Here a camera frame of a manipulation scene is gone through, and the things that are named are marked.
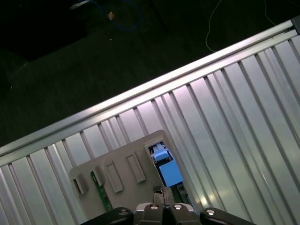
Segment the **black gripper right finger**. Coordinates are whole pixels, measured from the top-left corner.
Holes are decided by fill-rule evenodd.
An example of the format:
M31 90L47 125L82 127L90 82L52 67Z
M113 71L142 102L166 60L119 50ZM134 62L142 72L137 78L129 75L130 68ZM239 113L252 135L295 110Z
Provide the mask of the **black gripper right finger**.
M251 225L245 219L223 210L208 207L200 213L190 204L191 201L183 186L164 187L164 206L167 210L168 225Z

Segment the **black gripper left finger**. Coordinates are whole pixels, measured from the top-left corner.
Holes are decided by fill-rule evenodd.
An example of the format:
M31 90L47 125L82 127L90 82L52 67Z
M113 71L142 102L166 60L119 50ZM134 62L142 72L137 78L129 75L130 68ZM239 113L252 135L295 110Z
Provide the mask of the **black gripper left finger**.
M85 225L161 225L165 202L142 203L132 211L117 207L100 216L84 222Z

